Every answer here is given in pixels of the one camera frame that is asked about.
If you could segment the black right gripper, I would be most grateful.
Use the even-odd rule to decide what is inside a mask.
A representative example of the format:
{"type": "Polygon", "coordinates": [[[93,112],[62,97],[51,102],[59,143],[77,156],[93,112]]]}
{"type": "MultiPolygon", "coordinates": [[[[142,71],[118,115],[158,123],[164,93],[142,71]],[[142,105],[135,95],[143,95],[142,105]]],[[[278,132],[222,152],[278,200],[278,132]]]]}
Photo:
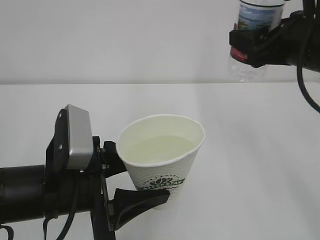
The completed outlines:
{"type": "Polygon", "coordinates": [[[234,53],[232,57],[253,68],[265,65],[295,66],[310,25],[313,27],[304,51],[303,68],[319,72],[320,25],[315,20],[309,22],[302,11],[291,13],[270,31],[267,27],[230,31],[230,46],[243,55],[234,53]]]}

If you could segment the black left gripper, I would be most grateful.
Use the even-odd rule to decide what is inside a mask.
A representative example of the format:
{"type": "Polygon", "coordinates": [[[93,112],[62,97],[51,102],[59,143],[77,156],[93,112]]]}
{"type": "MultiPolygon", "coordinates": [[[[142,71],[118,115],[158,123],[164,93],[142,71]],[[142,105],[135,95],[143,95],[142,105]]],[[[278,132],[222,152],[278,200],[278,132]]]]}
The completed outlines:
{"type": "Polygon", "coordinates": [[[165,204],[166,189],[134,191],[117,188],[109,201],[106,179],[127,171],[116,150],[116,143],[94,136],[93,154],[84,175],[89,180],[90,220],[95,240],[115,240],[115,231],[142,213],[165,204]]]}

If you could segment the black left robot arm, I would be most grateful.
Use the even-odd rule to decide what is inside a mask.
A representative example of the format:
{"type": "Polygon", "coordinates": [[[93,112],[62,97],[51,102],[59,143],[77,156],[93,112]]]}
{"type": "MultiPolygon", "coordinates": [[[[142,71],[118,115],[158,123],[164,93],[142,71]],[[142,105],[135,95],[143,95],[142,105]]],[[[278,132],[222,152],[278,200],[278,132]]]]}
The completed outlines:
{"type": "Polygon", "coordinates": [[[116,189],[109,199],[106,180],[123,173],[126,167],[113,141],[93,138],[94,152],[88,168],[81,173],[66,170],[53,172],[54,145],[46,149],[44,165],[3,167],[0,170],[0,227],[14,238],[11,223],[43,219],[42,228],[61,215],[67,220],[58,235],[64,239],[76,213],[89,212],[93,237],[115,239],[116,230],[140,214],[166,203],[166,189],[135,191],[116,189]]]}

